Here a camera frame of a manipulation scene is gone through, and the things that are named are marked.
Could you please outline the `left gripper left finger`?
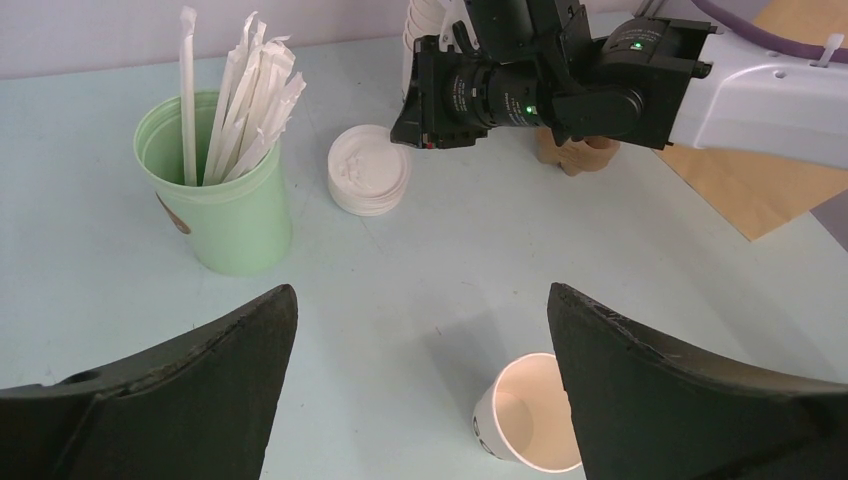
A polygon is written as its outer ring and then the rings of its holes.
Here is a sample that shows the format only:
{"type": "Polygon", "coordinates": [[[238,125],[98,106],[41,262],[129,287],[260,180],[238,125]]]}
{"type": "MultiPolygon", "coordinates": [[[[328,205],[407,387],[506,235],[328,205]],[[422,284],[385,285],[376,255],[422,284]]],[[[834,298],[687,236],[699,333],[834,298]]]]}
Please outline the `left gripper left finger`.
{"type": "Polygon", "coordinates": [[[293,287],[53,385],[1,393],[5,479],[257,479],[298,326],[293,287]]]}

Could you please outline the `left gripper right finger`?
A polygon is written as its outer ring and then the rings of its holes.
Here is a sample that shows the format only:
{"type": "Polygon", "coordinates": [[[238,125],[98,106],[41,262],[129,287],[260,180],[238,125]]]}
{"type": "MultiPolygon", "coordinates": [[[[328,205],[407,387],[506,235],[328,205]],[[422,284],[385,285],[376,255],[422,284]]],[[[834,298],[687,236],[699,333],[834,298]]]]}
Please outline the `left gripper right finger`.
{"type": "Polygon", "coordinates": [[[847,388],[704,350],[575,288],[548,323],[590,479],[843,479],[847,388]]]}

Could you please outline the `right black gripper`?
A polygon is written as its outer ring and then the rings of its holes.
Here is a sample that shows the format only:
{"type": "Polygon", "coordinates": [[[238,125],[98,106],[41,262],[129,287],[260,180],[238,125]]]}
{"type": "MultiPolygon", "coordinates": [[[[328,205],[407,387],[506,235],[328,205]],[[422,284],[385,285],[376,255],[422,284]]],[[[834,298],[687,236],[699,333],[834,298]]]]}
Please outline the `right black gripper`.
{"type": "Polygon", "coordinates": [[[459,46],[416,39],[404,104],[390,140],[416,149],[470,147],[497,127],[554,127],[556,75],[545,60],[557,51],[557,24],[532,19],[474,19],[479,46],[461,22],[459,46]]]}

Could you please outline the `brown pulp cup carrier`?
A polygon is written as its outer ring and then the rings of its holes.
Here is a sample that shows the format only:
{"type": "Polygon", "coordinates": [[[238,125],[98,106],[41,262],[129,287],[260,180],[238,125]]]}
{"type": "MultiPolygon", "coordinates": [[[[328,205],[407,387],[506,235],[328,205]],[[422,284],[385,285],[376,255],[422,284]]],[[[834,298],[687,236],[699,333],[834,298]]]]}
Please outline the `brown pulp cup carrier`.
{"type": "Polygon", "coordinates": [[[559,167],[570,177],[604,169],[621,147],[619,141],[606,137],[569,140],[562,146],[557,146],[547,128],[537,129],[535,139],[537,160],[542,164],[559,167]]]}

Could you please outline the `single white paper cup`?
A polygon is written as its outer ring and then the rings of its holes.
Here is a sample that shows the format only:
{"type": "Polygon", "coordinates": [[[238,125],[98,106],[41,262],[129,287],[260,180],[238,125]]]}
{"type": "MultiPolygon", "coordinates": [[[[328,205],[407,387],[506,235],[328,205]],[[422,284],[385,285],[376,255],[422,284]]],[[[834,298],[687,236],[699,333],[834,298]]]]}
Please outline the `single white paper cup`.
{"type": "Polygon", "coordinates": [[[475,405],[472,429],[501,460],[559,474],[582,465],[568,394],[552,353],[513,360],[475,405]]]}

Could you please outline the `white plastic lids stack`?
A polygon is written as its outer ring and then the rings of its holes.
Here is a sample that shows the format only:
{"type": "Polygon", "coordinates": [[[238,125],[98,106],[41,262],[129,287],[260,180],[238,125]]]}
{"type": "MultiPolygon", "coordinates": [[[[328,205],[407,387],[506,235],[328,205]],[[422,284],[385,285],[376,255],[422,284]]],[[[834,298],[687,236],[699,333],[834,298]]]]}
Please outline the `white plastic lids stack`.
{"type": "Polygon", "coordinates": [[[411,176],[409,150],[390,141],[388,128],[358,125],[331,145],[328,189],[343,210],[361,217],[385,214],[399,205],[411,176]]]}

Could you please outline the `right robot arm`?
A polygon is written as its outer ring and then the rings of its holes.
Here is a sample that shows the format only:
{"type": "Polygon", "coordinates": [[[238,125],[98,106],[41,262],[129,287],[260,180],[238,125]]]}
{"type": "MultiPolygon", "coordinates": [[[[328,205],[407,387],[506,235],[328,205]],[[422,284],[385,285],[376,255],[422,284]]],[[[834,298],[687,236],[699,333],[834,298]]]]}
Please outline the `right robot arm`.
{"type": "Polygon", "coordinates": [[[463,1],[413,43],[390,132],[417,149],[469,147],[497,127],[557,145],[605,137],[847,166],[847,51],[763,30],[710,1],[706,21],[638,17],[591,35],[577,1],[463,1]]]}

